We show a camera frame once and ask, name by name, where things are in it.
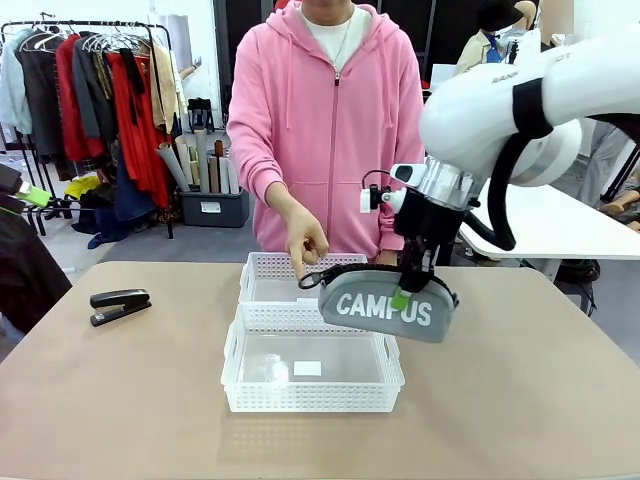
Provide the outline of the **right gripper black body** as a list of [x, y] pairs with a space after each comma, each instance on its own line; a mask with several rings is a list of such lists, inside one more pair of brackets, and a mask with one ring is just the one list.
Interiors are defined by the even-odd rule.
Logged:
[[394, 231], [405, 240], [420, 239], [427, 250], [435, 250], [455, 239], [466, 215], [465, 210], [441, 206], [409, 188], [394, 215]]

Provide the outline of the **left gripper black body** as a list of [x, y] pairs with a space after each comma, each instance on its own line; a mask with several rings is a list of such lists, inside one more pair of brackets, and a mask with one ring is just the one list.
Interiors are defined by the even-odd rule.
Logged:
[[0, 164], [0, 191], [3, 194], [15, 195], [23, 185], [22, 175], [13, 168]]

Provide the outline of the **person's right hand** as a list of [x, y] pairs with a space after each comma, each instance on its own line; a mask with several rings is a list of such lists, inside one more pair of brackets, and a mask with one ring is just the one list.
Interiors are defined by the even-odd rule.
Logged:
[[305, 266], [314, 265], [329, 252], [329, 242], [320, 222], [305, 207], [296, 204], [285, 215], [287, 248], [295, 276], [305, 275]]

